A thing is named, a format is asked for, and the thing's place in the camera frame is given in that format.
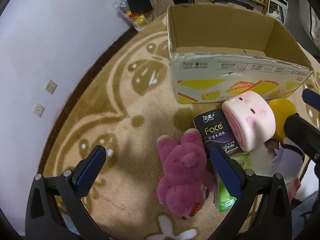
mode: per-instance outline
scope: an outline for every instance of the green tissue pack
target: green tissue pack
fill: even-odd
[[[244,170],[250,169],[251,165],[249,162],[248,153],[231,155],[230,158],[236,160]],[[223,185],[222,180],[219,178],[219,176],[217,177],[218,187],[217,190],[214,192],[214,203],[219,212],[223,212],[229,210],[236,202],[237,198],[230,196],[226,187]]]

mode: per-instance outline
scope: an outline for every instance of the carpet pattern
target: carpet pattern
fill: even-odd
[[[315,73],[305,86],[319,93],[320,65],[308,53]],[[97,145],[107,161],[83,204],[97,224],[116,239],[207,239],[227,212],[219,213],[210,194],[203,208],[182,220],[156,198],[162,167],[155,148],[163,134],[180,140],[193,117],[221,103],[181,105],[173,91],[166,16],[134,36],[104,66],[70,112],[46,162],[46,177],[73,169]],[[319,128],[319,112],[301,99],[290,100],[301,117]],[[61,199],[57,201],[63,210]],[[242,230],[248,228],[256,199]]]

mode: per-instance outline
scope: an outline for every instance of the blue gripper pad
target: blue gripper pad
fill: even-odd
[[[236,174],[235,170],[229,164],[229,162],[232,162],[234,160],[230,159],[230,157],[224,152],[224,150],[222,150],[222,152],[220,152],[216,147],[211,148],[210,161],[217,171],[226,189],[228,190],[230,196],[239,198],[242,193],[243,183],[239,176]]]
[[[320,95],[310,89],[305,89],[302,92],[302,99],[306,104],[320,111]]]
[[[92,184],[97,178],[100,170],[106,162],[106,149],[97,145],[89,156],[78,163],[74,169],[72,182],[76,186],[75,194],[77,198],[87,196]]]

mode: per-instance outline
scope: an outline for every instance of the plastic bag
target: plastic bag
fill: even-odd
[[[113,3],[120,14],[125,17],[133,27],[138,31],[142,31],[149,22],[143,13],[135,13],[130,11],[127,0],[118,0]]]

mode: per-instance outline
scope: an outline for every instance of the wall socket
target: wall socket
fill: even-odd
[[[58,85],[56,83],[54,83],[51,79],[49,79],[48,83],[44,87],[44,90],[48,91],[50,94],[53,94],[57,86]]]
[[[35,104],[35,107],[32,110],[32,112],[39,117],[42,116],[43,111],[44,111],[44,107],[38,103]]]

